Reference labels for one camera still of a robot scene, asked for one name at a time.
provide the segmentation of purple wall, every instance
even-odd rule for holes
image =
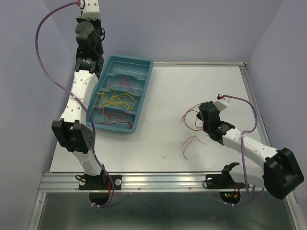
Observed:
[[[63,0],[44,0],[49,10]],[[248,61],[282,0],[99,1],[106,58],[121,53],[155,61]],[[75,54],[75,15],[54,21]]]
[[[35,55],[35,30],[48,11],[42,0],[1,0],[0,9],[0,228],[25,230],[55,148],[51,122],[67,95],[46,78]],[[71,84],[73,56],[52,18],[39,41],[51,75]]]
[[[307,1],[285,0],[248,63],[271,141],[291,149],[307,177]],[[295,195],[307,218],[307,184]]]

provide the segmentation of tangled wires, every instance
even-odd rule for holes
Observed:
[[[198,113],[196,109],[196,107],[199,107],[200,104],[197,104],[195,105],[194,107],[190,108],[181,118],[182,122],[192,131],[195,131],[195,134],[194,136],[191,136],[189,137],[181,146],[181,150],[182,150],[182,154],[183,154],[183,157],[188,160],[188,158],[184,155],[188,145],[194,140],[194,139],[197,139],[200,143],[202,144],[207,144],[205,142],[202,142],[196,135],[197,135],[197,132],[198,131],[201,131],[202,130],[202,124],[197,124],[197,118],[195,119],[195,122],[194,122],[194,126],[189,126],[187,124],[187,121],[186,121],[186,118],[187,118],[187,115],[191,112],[195,112],[195,113]]]
[[[133,128],[138,116],[136,110],[141,95],[138,95],[140,94],[138,88],[130,84],[129,78],[122,75],[112,77],[111,82],[96,94],[98,98],[93,109],[96,123],[118,128]]]

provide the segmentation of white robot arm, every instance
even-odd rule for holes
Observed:
[[[294,154],[287,148],[278,150],[242,135],[232,124],[221,121],[220,112],[229,105],[230,98],[218,96],[216,102],[206,102],[199,106],[197,118],[203,122],[203,131],[209,137],[239,153],[243,138],[244,155],[259,167],[246,167],[249,184],[265,187],[275,198],[283,199],[304,181],[304,176]],[[222,174],[209,174],[207,188],[230,188],[237,183],[245,183],[243,166],[239,163],[226,165]]]
[[[101,27],[98,0],[82,0],[81,17],[77,17],[77,53],[74,80],[67,106],[59,121],[53,121],[52,130],[60,145],[71,152],[84,169],[83,182],[102,185],[106,176],[93,153],[95,134],[86,124],[86,112],[79,99],[87,108],[94,86],[96,85],[104,63],[102,40],[105,31]]]

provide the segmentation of screw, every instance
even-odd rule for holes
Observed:
[[[115,180],[115,185],[116,186],[120,186],[121,185],[121,180],[120,179],[116,179]]]
[[[207,181],[207,184],[213,184],[212,178],[210,178],[210,177],[206,181]]]

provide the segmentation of white table surface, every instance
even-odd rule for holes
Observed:
[[[182,155],[183,142],[195,132],[181,117],[196,104],[216,101],[219,93],[248,99],[239,67],[154,67],[141,113],[146,121],[133,134],[97,130],[99,160],[110,172],[220,171],[226,164],[241,162],[239,153],[201,131],[197,136],[207,145],[194,140],[185,152],[188,160]],[[194,123],[195,114],[187,117],[188,123]],[[251,129],[255,122],[250,106],[236,100],[220,117],[242,131]],[[249,136],[260,141],[257,129]],[[246,162],[256,165],[248,159]],[[50,172],[82,171],[77,159],[58,143]]]

